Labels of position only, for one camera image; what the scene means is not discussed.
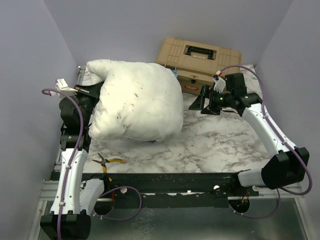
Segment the white pillowcase blue trim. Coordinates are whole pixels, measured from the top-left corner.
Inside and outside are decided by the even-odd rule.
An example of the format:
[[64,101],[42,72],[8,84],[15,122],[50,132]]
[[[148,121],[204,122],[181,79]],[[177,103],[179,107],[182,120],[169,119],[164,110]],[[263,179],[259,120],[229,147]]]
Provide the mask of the white pillowcase blue trim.
[[[174,74],[175,78],[177,79],[178,78],[178,72],[176,70],[172,70],[172,73]],[[156,140],[150,140],[148,141],[149,143],[155,143]]]

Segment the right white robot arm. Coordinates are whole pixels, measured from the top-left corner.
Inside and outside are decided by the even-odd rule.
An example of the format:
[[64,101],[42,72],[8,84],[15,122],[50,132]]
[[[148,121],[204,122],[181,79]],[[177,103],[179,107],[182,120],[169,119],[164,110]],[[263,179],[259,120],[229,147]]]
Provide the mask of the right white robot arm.
[[190,111],[205,115],[219,115],[224,108],[234,109],[262,141],[270,160],[261,169],[236,173],[229,189],[240,196],[248,187],[267,187],[271,190],[299,183],[305,177],[303,166],[308,164],[310,154],[305,147],[297,147],[289,140],[262,106],[262,99],[248,93],[241,72],[227,74],[224,78],[213,77],[214,85],[203,85]]

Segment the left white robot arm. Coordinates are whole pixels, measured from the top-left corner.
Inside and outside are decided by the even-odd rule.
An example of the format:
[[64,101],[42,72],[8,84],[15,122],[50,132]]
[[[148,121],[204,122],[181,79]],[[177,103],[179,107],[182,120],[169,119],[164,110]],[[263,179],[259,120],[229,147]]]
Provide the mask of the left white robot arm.
[[75,85],[59,90],[42,89],[42,93],[61,96],[60,136],[61,170],[54,202],[49,214],[40,219],[40,227],[51,240],[86,240],[91,230],[91,208],[81,209],[80,190],[84,164],[91,138],[90,118],[100,99],[102,83]]

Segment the white pillow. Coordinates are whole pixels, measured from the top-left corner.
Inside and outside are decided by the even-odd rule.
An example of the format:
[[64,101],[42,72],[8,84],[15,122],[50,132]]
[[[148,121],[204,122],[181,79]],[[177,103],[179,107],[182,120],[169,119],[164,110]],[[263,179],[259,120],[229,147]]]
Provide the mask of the white pillow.
[[181,85],[157,63],[97,59],[86,64],[92,84],[101,83],[89,136],[95,141],[129,138],[162,142],[184,123]]

